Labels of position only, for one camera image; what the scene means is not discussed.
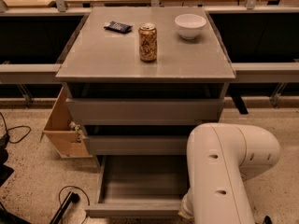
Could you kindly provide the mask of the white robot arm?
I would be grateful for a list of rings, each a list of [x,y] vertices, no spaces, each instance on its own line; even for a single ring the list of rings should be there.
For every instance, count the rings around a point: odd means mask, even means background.
[[[255,224],[243,182],[278,163],[280,145],[251,125],[207,123],[187,142],[190,187],[178,214],[194,224]]]

